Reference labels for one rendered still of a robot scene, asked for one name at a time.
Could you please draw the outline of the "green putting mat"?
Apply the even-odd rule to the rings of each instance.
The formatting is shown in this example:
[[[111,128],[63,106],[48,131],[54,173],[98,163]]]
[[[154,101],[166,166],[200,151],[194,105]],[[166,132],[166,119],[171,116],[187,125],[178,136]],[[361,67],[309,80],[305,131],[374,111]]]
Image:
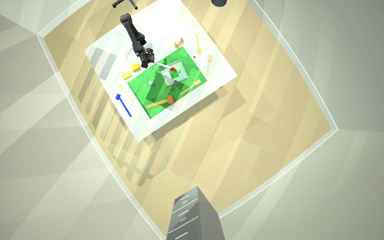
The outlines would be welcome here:
[[[201,70],[198,68],[196,63],[186,52],[186,49],[183,46],[175,50],[168,56],[164,57],[158,63],[167,66],[178,60],[182,60],[183,66],[189,78],[175,83],[174,85],[167,87],[166,82],[163,78],[163,74],[160,70],[160,68],[162,68],[163,66],[159,64],[154,64],[150,66],[140,75],[128,82],[135,94],[137,95],[138,99],[142,103],[143,107],[148,112],[150,118],[153,118],[173,103],[169,104],[169,102],[165,102],[150,108],[147,108],[147,106],[166,100],[167,96],[169,95],[172,95],[174,102],[176,102],[191,91],[195,90],[196,88],[207,82],[207,79],[205,78]],[[201,83],[195,86],[194,82],[196,82],[198,79],[201,81]],[[152,81],[152,85],[149,84],[149,81]],[[190,88],[192,85],[194,86]],[[188,88],[190,89],[187,90]],[[183,91],[185,92],[181,94]]]

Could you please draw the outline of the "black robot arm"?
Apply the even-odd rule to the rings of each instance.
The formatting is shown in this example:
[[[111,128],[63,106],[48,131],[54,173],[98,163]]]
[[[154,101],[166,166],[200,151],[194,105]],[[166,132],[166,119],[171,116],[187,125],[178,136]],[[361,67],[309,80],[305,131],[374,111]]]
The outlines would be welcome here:
[[[129,13],[126,13],[122,16],[120,16],[120,22],[125,27],[131,41],[132,41],[132,49],[134,50],[137,57],[140,58],[142,65],[147,65],[149,61],[154,61],[155,54],[151,52],[150,54],[147,54],[144,49],[144,46],[147,42],[145,40],[144,34],[141,32],[138,32],[135,26],[132,22],[132,17]],[[138,54],[137,54],[138,53]]]

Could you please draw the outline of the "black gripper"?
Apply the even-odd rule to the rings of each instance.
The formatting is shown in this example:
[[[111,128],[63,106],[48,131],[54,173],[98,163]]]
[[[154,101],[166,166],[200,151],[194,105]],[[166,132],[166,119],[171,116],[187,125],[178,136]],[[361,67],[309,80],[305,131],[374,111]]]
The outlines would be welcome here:
[[[153,49],[151,49],[151,48],[147,48],[147,49],[146,49],[146,52],[147,52],[147,53],[146,53],[146,57],[148,57],[147,54],[153,53]],[[148,64],[149,64],[149,63],[151,63],[151,62],[148,61]],[[148,68],[148,64],[146,64],[146,65],[141,64],[141,67],[147,69],[147,68]]]

